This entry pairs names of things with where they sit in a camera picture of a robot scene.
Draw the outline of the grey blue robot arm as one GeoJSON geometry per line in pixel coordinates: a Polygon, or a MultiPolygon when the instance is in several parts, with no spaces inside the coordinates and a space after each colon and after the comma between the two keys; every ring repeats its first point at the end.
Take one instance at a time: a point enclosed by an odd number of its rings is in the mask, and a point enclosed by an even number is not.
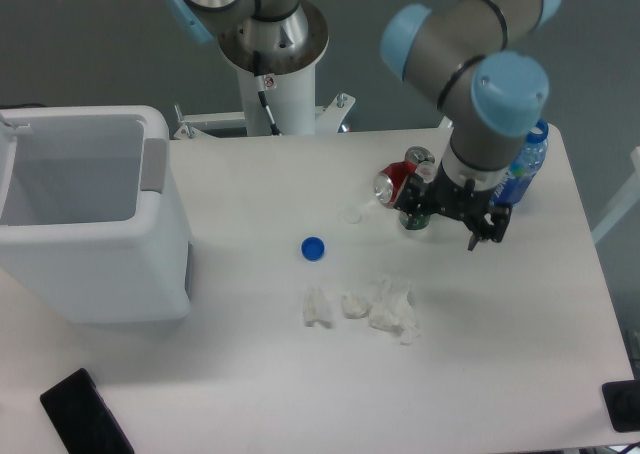
{"type": "MultiPolygon", "coordinates": [[[[165,0],[199,43],[216,40],[237,70],[251,135],[313,134],[314,68],[327,22],[306,0],[165,0]]],[[[458,0],[437,13],[412,4],[393,16],[380,43],[385,65],[453,124],[440,163],[411,151],[380,172],[379,201],[408,230],[433,215],[462,222],[471,242],[500,242],[512,205],[494,193],[536,125],[549,95],[544,69],[512,50],[561,0],[458,0]]]]}

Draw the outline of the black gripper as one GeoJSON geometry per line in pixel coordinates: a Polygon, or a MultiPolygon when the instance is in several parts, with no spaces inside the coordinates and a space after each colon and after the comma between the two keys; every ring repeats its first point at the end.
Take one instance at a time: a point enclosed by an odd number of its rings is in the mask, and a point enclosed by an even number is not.
{"type": "Polygon", "coordinates": [[[402,220],[422,220],[432,214],[466,223],[471,232],[467,250],[479,243],[501,243],[509,227],[512,205],[489,205],[495,188],[476,190],[475,180],[460,186],[451,180],[440,166],[433,182],[418,174],[410,174],[396,197],[394,209],[402,220]]]}

